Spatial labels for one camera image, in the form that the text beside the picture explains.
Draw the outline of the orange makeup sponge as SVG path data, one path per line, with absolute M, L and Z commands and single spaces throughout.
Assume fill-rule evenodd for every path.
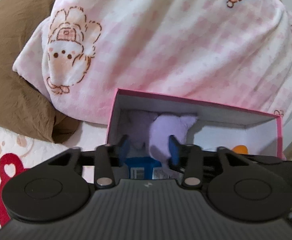
M 245 145 L 237 145 L 232 151 L 237 154 L 249 154 L 248 148 Z

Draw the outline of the blue snack packet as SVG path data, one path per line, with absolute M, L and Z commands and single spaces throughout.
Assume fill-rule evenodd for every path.
M 164 172 L 162 164 L 151 157 L 126 158 L 124 164 L 128 168 L 130 179 L 161 180 L 170 178 L 170 176 Z

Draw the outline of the purple plush toy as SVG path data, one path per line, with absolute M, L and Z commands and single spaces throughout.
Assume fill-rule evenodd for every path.
M 177 178 L 178 173 L 168 168 L 169 137 L 173 135 L 185 144 L 189 129 L 197 122 L 195 114 L 175 115 L 171 113 L 130 110 L 124 111 L 118 130 L 128 135 L 136 149 L 145 148 L 146 153 L 162 164 L 164 174 Z

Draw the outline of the bear print bed blanket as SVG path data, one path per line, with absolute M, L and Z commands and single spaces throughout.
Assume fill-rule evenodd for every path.
M 105 125 L 82 122 L 70 139 L 62 144 L 55 144 L 0 127 L 0 228 L 9 221 L 1 199 L 2 189 L 7 181 L 67 148 L 80 146 L 84 151 L 93 150 L 105 142 L 106 132 Z

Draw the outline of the pink cardboard box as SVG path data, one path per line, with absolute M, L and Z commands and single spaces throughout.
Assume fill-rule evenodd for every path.
M 116 92 L 108 124 L 107 142 L 117 144 L 123 135 L 118 127 L 124 111 L 137 110 L 171 113 L 175 115 L 195 114 L 197 122 L 187 133 L 186 145 L 194 144 L 205 151 L 215 151 L 224 146 L 233 149 L 245 145 L 250 155 L 272 156 L 283 160 L 282 119 L 278 115 L 238 107 L 209 103 L 163 94 L 119 89 Z M 136 149 L 130 142 L 126 158 L 149 157 L 145 148 Z M 128 168 L 113 168 L 116 180 L 128 179 Z

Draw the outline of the pink white cartoon pillow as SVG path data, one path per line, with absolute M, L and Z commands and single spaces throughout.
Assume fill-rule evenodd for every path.
M 74 119 L 106 124 L 118 88 L 292 113 L 280 0 L 55 0 L 13 70 Z

